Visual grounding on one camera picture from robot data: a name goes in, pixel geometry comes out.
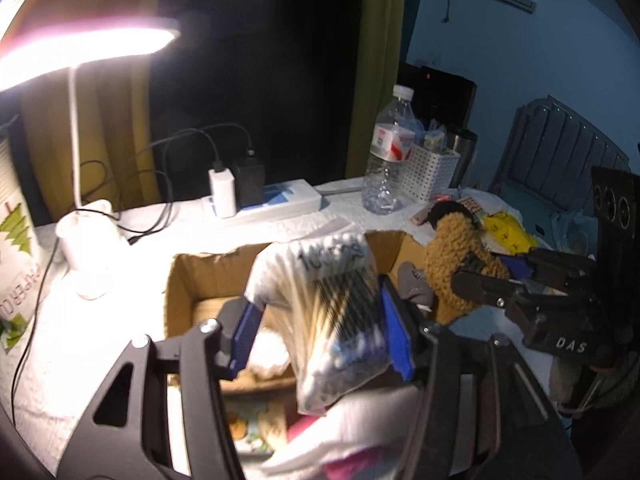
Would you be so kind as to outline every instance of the cardboard box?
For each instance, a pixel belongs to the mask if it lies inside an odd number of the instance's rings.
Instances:
[[[402,231],[367,233],[378,272],[391,275],[394,284],[398,267],[410,261],[423,266],[424,246]],[[178,254],[169,273],[164,299],[164,335],[169,338],[187,332],[194,324],[215,317],[226,300],[244,293],[255,257],[269,244],[240,247],[228,254]],[[262,323],[270,326],[270,308]],[[248,393],[293,387],[291,368],[279,378],[261,381],[247,370],[235,381],[221,381],[225,393]]]

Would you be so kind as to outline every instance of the black power adapter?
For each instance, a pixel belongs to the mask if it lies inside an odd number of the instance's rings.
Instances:
[[[231,165],[236,179],[236,204],[238,210],[264,202],[264,163],[249,150],[247,156],[236,158]]]

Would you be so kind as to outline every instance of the desk lamp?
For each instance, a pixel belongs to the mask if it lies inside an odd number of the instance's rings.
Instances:
[[[76,209],[111,213],[111,203],[82,205],[76,73],[84,63],[156,52],[180,35],[178,23],[164,18],[101,18],[44,27],[0,50],[0,91],[46,73],[68,69],[73,195]],[[56,226],[60,245],[71,267],[78,294],[86,299],[103,295],[110,284],[114,245],[121,237],[107,216],[73,211]]]

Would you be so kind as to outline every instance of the bag of cotton swabs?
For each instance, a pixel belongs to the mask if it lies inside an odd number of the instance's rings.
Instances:
[[[378,274],[363,234],[271,244],[255,259],[244,295],[276,308],[300,413],[321,415],[388,366]]]

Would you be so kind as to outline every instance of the black curtain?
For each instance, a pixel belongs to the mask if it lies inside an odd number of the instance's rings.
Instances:
[[[161,0],[158,14],[177,18],[182,37],[152,62],[152,138],[235,121],[250,131],[267,183],[342,178],[360,7],[361,0]],[[243,156],[242,132],[210,135],[227,165]],[[172,142],[176,200],[209,193],[212,158],[202,136]]]

